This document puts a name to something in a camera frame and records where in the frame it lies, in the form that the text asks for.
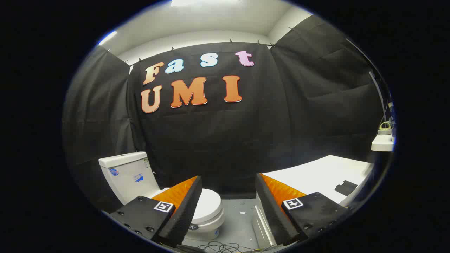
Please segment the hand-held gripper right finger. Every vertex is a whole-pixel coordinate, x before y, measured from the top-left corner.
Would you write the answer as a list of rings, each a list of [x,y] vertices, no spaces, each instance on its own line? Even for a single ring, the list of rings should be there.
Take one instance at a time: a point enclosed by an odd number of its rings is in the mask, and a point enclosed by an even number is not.
[[[284,246],[314,238],[336,226],[348,209],[314,192],[304,194],[257,173],[255,188],[276,244]]]

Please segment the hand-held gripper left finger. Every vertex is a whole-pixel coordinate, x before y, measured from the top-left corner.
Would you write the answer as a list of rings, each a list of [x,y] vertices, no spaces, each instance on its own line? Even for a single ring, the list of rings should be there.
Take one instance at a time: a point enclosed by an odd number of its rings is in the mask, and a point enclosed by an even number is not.
[[[176,248],[182,244],[203,190],[195,176],[157,194],[137,196],[108,217],[154,244]]]

